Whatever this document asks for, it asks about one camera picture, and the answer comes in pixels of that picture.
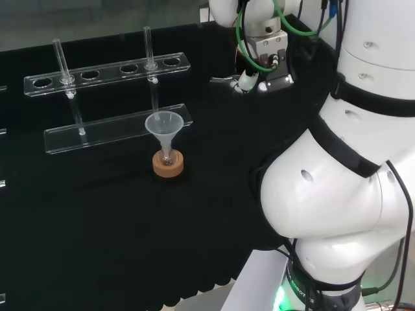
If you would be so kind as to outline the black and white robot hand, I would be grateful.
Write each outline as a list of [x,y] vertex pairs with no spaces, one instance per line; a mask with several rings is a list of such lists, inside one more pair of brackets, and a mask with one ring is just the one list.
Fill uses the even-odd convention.
[[291,75],[282,76],[273,80],[265,80],[259,73],[248,76],[244,71],[242,75],[231,75],[226,78],[210,78],[211,83],[222,84],[238,94],[250,92],[270,93],[291,87],[294,83]]

